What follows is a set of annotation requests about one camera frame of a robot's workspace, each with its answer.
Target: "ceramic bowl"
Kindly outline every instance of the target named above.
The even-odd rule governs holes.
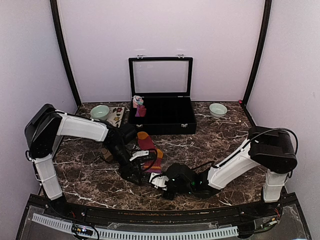
[[[227,114],[228,109],[226,108],[226,106],[220,104],[220,103],[212,103],[209,106],[209,110],[211,115],[215,118],[215,119],[219,119],[221,117],[224,117]]]
[[[110,108],[106,105],[95,106],[91,109],[90,115],[92,119],[106,120],[110,112]]]

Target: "black edge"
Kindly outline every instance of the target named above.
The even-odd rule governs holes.
[[[245,90],[243,100],[242,100],[242,102],[245,106],[248,104],[250,94],[251,94],[252,89],[254,87],[254,83],[256,80],[261,56],[262,56],[262,53],[264,50],[264,45],[265,45],[265,40],[266,40],[266,35],[267,35],[267,30],[268,30],[268,24],[269,24],[269,18],[270,18],[270,12],[271,12],[271,5],[272,5],[272,0],[265,0],[258,45],[256,47],[256,52],[255,52],[255,56],[254,56],[254,61],[253,61],[250,77],[249,77],[248,84],[246,86],[246,90]]]
[[[216,207],[200,210],[184,210],[184,211],[139,211],[139,210],[121,210],[102,207],[91,207],[68,203],[67,207],[74,213],[77,213],[77,220],[85,221],[88,224],[99,226],[108,226],[110,223],[126,223],[126,224],[143,224],[143,225],[179,225],[179,224],[195,224],[195,223],[212,223],[218,222],[221,225],[231,224],[240,226],[252,222],[251,218],[241,216],[241,212],[245,211],[251,214],[261,202],[251,202],[236,206]],[[311,239],[309,228],[305,217],[302,213],[296,194],[288,193],[282,195],[282,205],[290,206],[295,204],[301,217],[307,239]],[[26,220],[30,206],[44,209],[44,213],[50,216],[59,217],[51,208],[47,208],[48,200],[45,197],[31,194],[24,210],[20,226],[18,229],[16,240],[22,234],[24,222]],[[273,208],[270,209],[265,216],[273,216]]]
[[[20,240],[21,237],[22,237],[22,233],[23,233],[23,229],[24,229],[24,226],[25,226],[25,222],[26,222],[26,218],[27,218],[27,215],[28,215],[28,212],[29,212],[29,201],[28,203],[26,204],[25,208],[24,208],[24,211],[23,211],[23,214],[22,214],[22,218],[21,218],[21,222],[20,222],[20,225],[19,225],[19,228],[18,228],[18,232],[16,233],[16,237],[15,237],[15,240]]]
[[[129,59],[129,73],[130,73],[130,85],[132,97],[136,95],[135,89],[135,77],[134,77],[134,62],[155,62],[155,61],[185,61],[188,62],[188,77],[186,92],[139,92],[142,97],[177,97],[186,96],[190,97],[191,93],[191,79],[193,58],[192,57],[175,57],[175,56],[155,56],[155,57],[130,57]]]
[[[81,105],[81,99],[79,96],[79,92],[78,92],[78,89],[76,86],[74,76],[72,74],[72,70],[71,70],[71,66],[70,66],[70,62],[69,62],[69,58],[68,58],[68,54],[67,54],[67,49],[66,49],[65,40],[64,40],[64,36],[63,36],[63,32],[62,32],[61,22],[60,22],[60,17],[59,17],[57,0],[50,0],[50,4],[51,4],[51,12],[52,12],[52,18],[53,18],[53,23],[54,23],[54,28],[55,28],[55,34],[56,34],[56,38],[58,41],[65,73],[68,78],[69,85],[70,85],[75,103],[79,107]]]
[[[251,126],[252,126],[252,127],[257,126],[256,123],[255,123],[255,121],[254,121],[254,119],[252,118],[250,112],[248,111],[246,105],[245,105],[243,102],[241,102],[241,103],[240,103],[240,106],[242,107],[242,109],[243,109],[243,111],[244,111],[244,114],[246,115],[247,119],[249,120]]]
[[[299,213],[302,225],[303,225],[303,230],[304,230],[304,234],[306,236],[306,239],[307,240],[312,240],[311,234],[310,234],[310,231],[309,231],[309,228],[308,228],[308,224],[307,224],[305,215],[304,215],[304,213],[302,211],[301,205],[300,205],[299,202],[296,203],[295,205],[296,205],[296,208],[298,209],[298,213]]]

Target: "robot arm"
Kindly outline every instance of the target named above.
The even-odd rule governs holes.
[[[63,195],[52,161],[56,136],[73,136],[103,142],[119,163],[121,177],[136,184],[141,183],[140,166],[136,164],[140,157],[139,152],[132,159],[125,147],[137,136],[134,127],[128,124],[117,128],[108,122],[69,115],[56,110],[51,104],[46,104],[28,123],[24,132],[29,147],[28,159],[33,162],[37,180],[50,200]],[[141,155],[144,160],[157,158],[157,154],[152,151],[143,151]]]
[[[38,181],[50,200],[63,196],[52,161],[56,136],[73,136],[103,142],[119,163],[123,179],[135,184],[143,180],[162,189],[162,196],[173,199],[175,194],[194,194],[208,198],[219,193],[228,183],[248,170],[262,165],[268,169],[263,187],[263,200],[276,202],[288,173],[297,166],[290,135],[282,129],[253,127],[248,138],[225,160],[196,173],[184,164],[174,163],[165,173],[143,173],[141,161],[157,159],[157,151],[140,151],[131,156],[125,145],[137,133],[129,124],[121,128],[108,122],[89,120],[56,110],[51,104],[44,105],[25,128],[29,146],[28,159],[33,162]]]
[[[174,163],[164,176],[157,177],[154,174],[150,183],[163,189],[163,196],[167,199],[173,199],[175,193],[208,198],[259,165],[267,168],[263,200],[266,203],[276,202],[288,174],[297,166],[296,154],[287,131],[253,127],[241,146],[219,164],[195,173],[184,164]]]

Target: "white wall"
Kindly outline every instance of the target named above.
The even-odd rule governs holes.
[[[299,138],[296,192],[313,239],[320,239],[320,2],[273,1],[248,110],[258,125],[286,127]]]
[[[194,58],[194,101],[242,99],[264,0],[60,0],[70,63],[83,102],[129,101],[128,58]]]
[[[24,128],[45,103],[74,112],[50,1],[0,1],[0,239],[13,240],[39,184]]]

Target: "pink object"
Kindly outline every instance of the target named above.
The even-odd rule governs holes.
[[[136,108],[136,114],[135,116],[136,117],[144,117],[147,113],[147,109],[145,106],[143,105],[137,105],[137,108]]]
[[[134,95],[133,96],[133,108],[136,109],[138,107],[138,105],[143,105],[144,104],[144,100],[142,99],[142,97]]]

